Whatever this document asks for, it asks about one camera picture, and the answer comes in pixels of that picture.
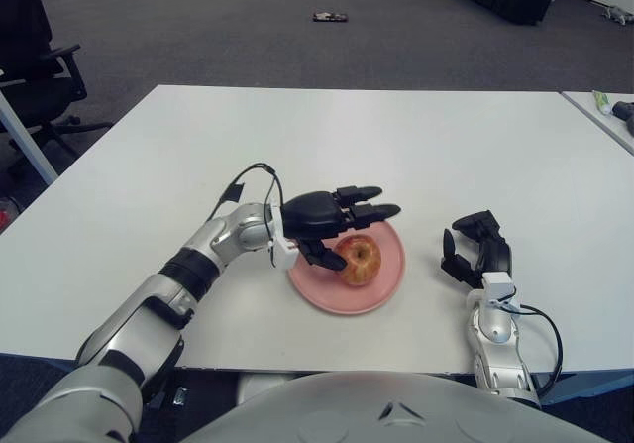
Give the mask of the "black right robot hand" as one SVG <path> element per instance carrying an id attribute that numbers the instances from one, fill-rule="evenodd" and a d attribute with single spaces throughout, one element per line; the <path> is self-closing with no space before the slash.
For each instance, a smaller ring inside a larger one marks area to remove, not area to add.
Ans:
<path id="1" fill-rule="evenodd" d="M 485 273 L 500 272 L 512 276 L 511 248 L 500 235 L 500 226 L 490 210 L 462 217 L 452 224 L 452 229 L 478 244 L 477 260 L 472 267 L 466 258 L 457 254 L 453 235 L 445 229 L 441 269 L 472 288 L 468 308 L 474 308 L 484 299 L 482 280 Z"/>

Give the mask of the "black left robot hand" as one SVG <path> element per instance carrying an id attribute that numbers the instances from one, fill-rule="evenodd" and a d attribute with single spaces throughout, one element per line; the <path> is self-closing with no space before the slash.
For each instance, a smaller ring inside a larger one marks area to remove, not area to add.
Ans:
<path id="1" fill-rule="evenodd" d="M 327 248 L 323 240 L 337 238 L 350 229 L 366 229 L 397 215 L 401 208 L 396 204 L 370 203 L 381 194 L 378 186 L 346 186 L 334 192 L 296 196 L 281 206 L 283 236 L 298 246 L 309 265 L 340 272 L 346 260 Z"/>

